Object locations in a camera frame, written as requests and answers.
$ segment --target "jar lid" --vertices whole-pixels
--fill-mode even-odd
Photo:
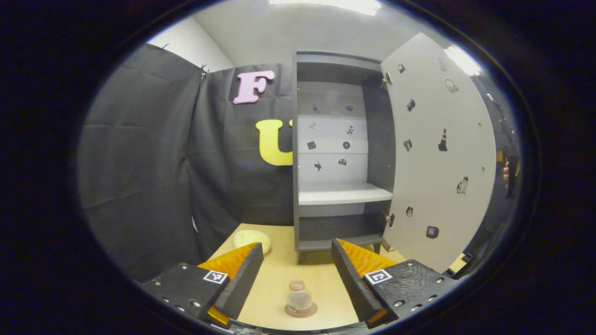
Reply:
[[[300,279],[290,281],[290,290],[292,291],[301,291],[304,290],[304,287],[304,282]]]

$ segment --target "glass jar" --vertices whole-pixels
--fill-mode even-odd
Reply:
[[[304,317],[311,311],[312,294],[302,280],[294,279],[290,282],[285,301],[288,313],[295,317]]]

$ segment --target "letter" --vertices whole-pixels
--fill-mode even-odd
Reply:
[[[255,103],[259,101],[259,96],[254,94],[254,89],[256,88],[259,93],[263,93],[267,86],[265,78],[272,80],[275,78],[275,72],[271,70],[246,72],[240,73],[238,78],[240,78],[240,86],[238,87],[238,96],[233,100],[234,104]]]
[[[283,153],[278,145],[279,129],[284,125],[280,120],[261,120],[256,127],[259,130],[259,152],[261,158],[271,165],[292,165],[292,151]]]

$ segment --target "white cabinet door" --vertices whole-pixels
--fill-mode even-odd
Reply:
[[[395,220],[384,238],[407,259],[443,272],[478,230],[491,199],[496,168],[491,120],[469,76],[422,33],[387,57],[381,69],[392,80],[387,89],[396,138],[390,210]],[[408,110],[411,100],[415,106]],[[435,238],[427,236],[429,227],[438,232]]]

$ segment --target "wooden table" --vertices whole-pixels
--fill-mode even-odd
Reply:
[[[265,255],[238,321],[258,327],[302,331],[358,322],[330,251],[309,253],[305,262],[299,265],[299,253],[294,251],[294,227],[240,224],[234,233],[245,229],[255,229],[269,235],[271,250]],[[234,234],[230,235],[211,258],[232,251],[233,238]],[[386,252],[383,248],[381,255],[395,262],[406,260],[398,252]],[[295,278],[304,281],[318,306],[318,311],[311,317],[293,318],[284,310],[288,283]]]

